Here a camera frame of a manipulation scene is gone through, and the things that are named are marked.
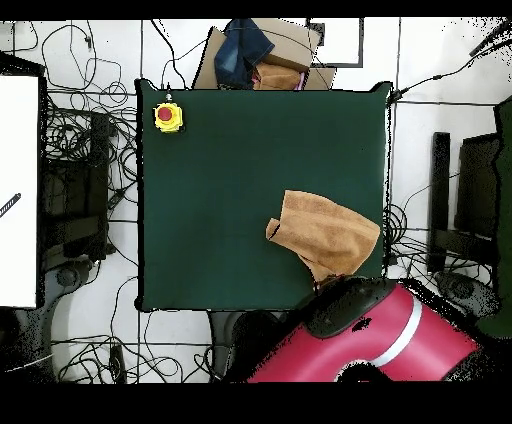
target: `green tabletop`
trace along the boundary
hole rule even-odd
[[[310,295],[307,267],[265,238],[287,189],[382,226],[390,83],[371,92],[176,90],[186,129],[173,134],[154,124],[165,92],[147,80],[136,87],[143,310],[288,309]],[[381,237],[358,273],[381,275],[383,253]]]

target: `red button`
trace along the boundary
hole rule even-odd
[[[170,121],[172,118],[171,109],[169,109],[168,107],[161,107],[160,109],[158,109],[158,117],[162,121]]]

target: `cardboard box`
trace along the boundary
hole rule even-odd
[[[313,57],[311,51],[316,51],[320,41],[320,35],[317,32],[281,19],[253,18],[253,21],[275,45],[274,49],[265,56],[264,62],[285,66],[298,72],[310,70]],[[217,89],[214,59],[225,40],[226,36],[217,28],[210,29],[203,58],[192,85],[193,89]],[[312,68],[303,89],[327,90],[332,85],[334,73],[333,68]]]

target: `blue cloth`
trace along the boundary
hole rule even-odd
[[[252,71],[275,47],[252,19],[233,19],[214,59],[217,84],[250,89]]]

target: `silver stripe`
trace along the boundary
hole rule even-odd
[[[375,358],[373,361],[370,361],[370,363],[376,367],[381,367],[395,359],[412,340],[414,333],[418,329],[420,320],[421,302],[413,296],[412,313],[402,333],[400,336],[398,336],[398,339],[396,339],[395,342],[389,347],[389,349],[386,350],[386,352]]]

